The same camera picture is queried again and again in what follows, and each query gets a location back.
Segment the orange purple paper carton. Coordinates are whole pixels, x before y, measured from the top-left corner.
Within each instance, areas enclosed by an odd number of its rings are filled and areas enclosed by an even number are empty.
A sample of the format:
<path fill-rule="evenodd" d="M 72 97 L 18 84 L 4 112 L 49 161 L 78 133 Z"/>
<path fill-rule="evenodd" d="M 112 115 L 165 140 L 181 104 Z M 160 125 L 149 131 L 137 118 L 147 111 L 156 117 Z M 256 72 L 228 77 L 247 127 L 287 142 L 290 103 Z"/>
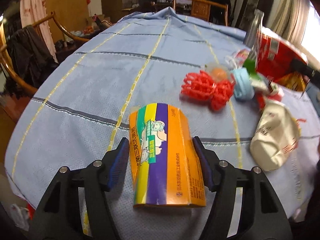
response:
<path fill-rule="evenodd" d="M 129 116 L 134 206 L 204 207 L 200 160 L 183 112 L 150 103 Z"/>

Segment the red plastic mesh net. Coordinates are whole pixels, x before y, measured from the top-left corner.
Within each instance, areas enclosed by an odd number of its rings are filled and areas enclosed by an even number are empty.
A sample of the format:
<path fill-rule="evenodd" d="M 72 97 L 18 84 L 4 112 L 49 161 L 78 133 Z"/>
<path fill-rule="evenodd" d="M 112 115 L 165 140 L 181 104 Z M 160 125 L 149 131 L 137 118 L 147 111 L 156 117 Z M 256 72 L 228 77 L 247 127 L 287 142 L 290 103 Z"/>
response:
<path fill-rule="evenodd" d="M 207 72 L 188 73 L 181 85 L 181 94 L 199 102 L 207 102 L 214 111 L 227 105 L 233 95 L 235 78 L 231 77 L 215 81 Z"/>

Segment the red foil snack bag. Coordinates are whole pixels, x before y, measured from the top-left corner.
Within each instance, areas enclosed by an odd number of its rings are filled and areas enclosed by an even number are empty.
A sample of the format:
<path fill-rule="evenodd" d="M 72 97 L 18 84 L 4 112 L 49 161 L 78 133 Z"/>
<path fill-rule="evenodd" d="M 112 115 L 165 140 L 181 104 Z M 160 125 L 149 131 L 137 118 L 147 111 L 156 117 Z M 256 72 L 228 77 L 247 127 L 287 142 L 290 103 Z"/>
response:
<path fill-rule="evenodd" d="M 308 78 L 291 65 L 294 60 L 308 64 L 304 53 L 271 29 L 262 27 L 258 31 L 256 71 L 281 86 L 303 92 Z"/>

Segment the white crumpled paper bag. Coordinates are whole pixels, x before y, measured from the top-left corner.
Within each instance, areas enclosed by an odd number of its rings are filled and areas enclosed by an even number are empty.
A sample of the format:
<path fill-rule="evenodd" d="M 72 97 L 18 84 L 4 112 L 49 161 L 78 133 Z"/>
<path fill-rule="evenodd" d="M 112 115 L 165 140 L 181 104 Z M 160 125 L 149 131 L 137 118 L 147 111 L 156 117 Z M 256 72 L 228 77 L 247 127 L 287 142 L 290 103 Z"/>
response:
<path fill-rule="evenodd" d="M 281 102 L 267 100 L 250 152 L 263 171 L 273 171 L 285 164 L 291 152 L 298 147 L 301 129 L 299 122 Z"/>

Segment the blue checked bed sheet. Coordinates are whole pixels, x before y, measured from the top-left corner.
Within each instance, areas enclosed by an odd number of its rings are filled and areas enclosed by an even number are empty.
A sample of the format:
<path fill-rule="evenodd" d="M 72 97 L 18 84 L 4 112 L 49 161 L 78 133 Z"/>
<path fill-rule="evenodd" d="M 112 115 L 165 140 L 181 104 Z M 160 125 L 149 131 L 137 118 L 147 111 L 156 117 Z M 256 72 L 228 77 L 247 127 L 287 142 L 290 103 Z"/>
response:
<path fill-rule="evenodd" d="M 4 167 L 14 194 L 34 208 L 61 166 L 84 168 L 129 138 L 129 114 L 167 103 L 188 118 L 190 133 L 232 165 L 256 166 L 249 151 L 260 119 L 255 100 L 233 97 L 222 111 L 180 99 L 183 78 L 210 62 L 226 64 L 246 48 L 245 32 L 171 7 L 128 15 L 69 56 L 48 77 L 22 113 Z M 319 160 L 319 117 L 308 94 L 283 88 L 282 102 L 300 123 L 302 137 L 288 161 L 266 175 L 288 217 L 310 198 Z M 133 207 L 130 162 L 123 186 L 107 195 L 121 239 L 199 239 L 215 193 L 205 187 L 204 208 Z"/>

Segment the red white wrapper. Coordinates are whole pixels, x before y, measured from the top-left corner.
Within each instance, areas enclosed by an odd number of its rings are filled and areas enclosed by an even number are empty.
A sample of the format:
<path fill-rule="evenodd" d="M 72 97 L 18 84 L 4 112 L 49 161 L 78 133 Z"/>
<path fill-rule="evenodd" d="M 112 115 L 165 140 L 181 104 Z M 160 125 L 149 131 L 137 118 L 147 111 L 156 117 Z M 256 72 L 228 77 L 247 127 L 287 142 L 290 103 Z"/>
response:
<path fill-rule="evenodd" d="M 284 97 L 283 90 L 280 90 L 277 94 L 274 94 L 274 95 L 264 95 L 261 92 L 255 93 L 255 98 L 258 102 L 258 106 L 259 106 L 260 111 L 262 111 L 265 108 L 266 104 L 269 101 L 281 102 L 283 97 Z"/>

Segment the light blue tape roll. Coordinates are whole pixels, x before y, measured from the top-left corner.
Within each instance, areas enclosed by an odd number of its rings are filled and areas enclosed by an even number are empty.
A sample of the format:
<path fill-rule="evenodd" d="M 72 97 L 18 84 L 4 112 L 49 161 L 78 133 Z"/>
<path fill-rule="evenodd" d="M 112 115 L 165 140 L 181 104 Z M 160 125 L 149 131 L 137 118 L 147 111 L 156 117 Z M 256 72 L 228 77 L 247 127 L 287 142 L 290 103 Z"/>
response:
<path fill-rule="evenodd" d="M 236 100 L 248 101 L 252 100 L 255 92 L 251 85 L 249 74 L 246 68 L 233 69 L 231 71 L 234 79 L 234 96 Z"/>

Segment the green white drink carton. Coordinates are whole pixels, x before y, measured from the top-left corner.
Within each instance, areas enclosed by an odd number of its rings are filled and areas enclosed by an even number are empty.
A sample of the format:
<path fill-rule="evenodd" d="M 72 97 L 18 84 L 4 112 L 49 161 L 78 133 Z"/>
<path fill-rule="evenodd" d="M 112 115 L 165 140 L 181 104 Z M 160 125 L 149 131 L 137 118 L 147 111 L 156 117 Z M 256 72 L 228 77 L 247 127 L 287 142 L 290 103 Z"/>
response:
<path fill-rule="evenodd" d="M 279 87 L 276 83 L 256 72 L 255 60 L 245 59 L 243 67 L 247 69 L 250 83 L 256 92 L 266 96 L 274 96 L 279 93 Z"/>

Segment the orange ball in clear wrap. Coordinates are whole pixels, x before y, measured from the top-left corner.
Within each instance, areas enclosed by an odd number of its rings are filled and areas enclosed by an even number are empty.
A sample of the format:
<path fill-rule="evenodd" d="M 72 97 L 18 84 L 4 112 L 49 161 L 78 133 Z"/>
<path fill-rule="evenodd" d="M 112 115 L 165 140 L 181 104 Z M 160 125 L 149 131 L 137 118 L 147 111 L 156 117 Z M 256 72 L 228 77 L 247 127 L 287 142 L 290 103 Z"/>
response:
<path fill-rule="evenodd" d="M 230 78 L 229 70 L 221 64 L 210 62 L 208 64 L 205 64 L 204 68 L 215 82 L 229 80 Z"/>

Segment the dark jacket on chair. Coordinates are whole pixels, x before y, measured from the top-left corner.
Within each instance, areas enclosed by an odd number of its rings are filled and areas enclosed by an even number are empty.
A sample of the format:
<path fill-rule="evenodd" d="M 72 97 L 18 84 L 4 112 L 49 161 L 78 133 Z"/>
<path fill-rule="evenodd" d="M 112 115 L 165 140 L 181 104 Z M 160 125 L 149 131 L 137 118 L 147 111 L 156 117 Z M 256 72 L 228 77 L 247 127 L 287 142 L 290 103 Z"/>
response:
<path fill-rule="evenodd" d="M 7 42 L 7 51 L 16 74 L 35 88 L 39 88 L 59 66 L 31 25 L 12 35 Z"/>

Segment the wooden chair with dark jacket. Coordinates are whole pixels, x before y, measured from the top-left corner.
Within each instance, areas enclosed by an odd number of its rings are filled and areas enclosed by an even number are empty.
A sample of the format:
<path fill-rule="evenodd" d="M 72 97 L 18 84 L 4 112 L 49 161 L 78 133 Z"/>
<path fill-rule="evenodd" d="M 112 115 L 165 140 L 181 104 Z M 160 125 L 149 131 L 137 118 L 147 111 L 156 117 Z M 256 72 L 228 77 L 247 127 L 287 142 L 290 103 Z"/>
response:
<path fill-rule="evenodd" d="M 63 35 L 74 41 L 70 47 L 63 46 L 58 51 L 57 59 L 49 52 L 40 29 L 40 25 L 49 20 L 53 20 Z M 60 63 L 87 41 L 89 39 L 68 31 L 52 11 L 49 16 L 14 33 L 9 42 L 1 47 L 1 64 L 17 86 L 33 96 Z"/>

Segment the clear plastic bottle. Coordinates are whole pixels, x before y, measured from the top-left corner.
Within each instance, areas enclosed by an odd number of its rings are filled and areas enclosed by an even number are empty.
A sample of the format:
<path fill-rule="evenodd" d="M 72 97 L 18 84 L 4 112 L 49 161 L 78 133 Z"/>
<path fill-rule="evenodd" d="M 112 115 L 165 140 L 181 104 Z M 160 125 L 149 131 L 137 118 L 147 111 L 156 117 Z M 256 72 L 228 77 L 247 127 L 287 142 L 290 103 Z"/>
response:
<path fill-rule="evenodd" d="M 257 56 L 259 46 L 261 45 L 263 18 L 264 13 L 259 9 L 255 9 L 254 18 L 245 35 L 244 45 L 251 49 L 249 52 L 249 57 L 251 58 Z"/>

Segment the pink floral curtain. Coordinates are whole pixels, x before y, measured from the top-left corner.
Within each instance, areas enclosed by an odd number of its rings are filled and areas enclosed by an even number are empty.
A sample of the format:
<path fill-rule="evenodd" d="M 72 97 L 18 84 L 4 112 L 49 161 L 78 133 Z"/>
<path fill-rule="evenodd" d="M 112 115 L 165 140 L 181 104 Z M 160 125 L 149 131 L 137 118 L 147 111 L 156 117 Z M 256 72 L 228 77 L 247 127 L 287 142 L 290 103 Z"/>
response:
<path fill-rule="evenodd" d="M 32 25 L 33 23 L 47 17 L 45 0 L 20 0 L 20 16 L 22 27 Z M 56 50 L 52 39 L 52 34 L 48 21 L 40 24 L 40 31 L 46 46 L 57 62 Z"/>

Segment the wooden headboard chair back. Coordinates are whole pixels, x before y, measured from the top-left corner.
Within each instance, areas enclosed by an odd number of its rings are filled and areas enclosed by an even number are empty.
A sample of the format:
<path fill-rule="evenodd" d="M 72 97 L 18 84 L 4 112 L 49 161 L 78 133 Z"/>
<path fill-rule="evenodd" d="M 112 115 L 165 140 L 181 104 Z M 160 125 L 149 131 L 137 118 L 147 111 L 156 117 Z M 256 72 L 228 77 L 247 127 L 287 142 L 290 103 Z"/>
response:
<path fill-rule="evenodd" d="M 199 18 L 204 21 L 209 21 L 211 7 L 222 9 L 224 25 L 228 26 L 228 5 L 222 5 L 208 0 L 189 0 L 191 1 L 191 17 Z M 172 8 L 176 10 L 176 0 L 172 0 Z"/>

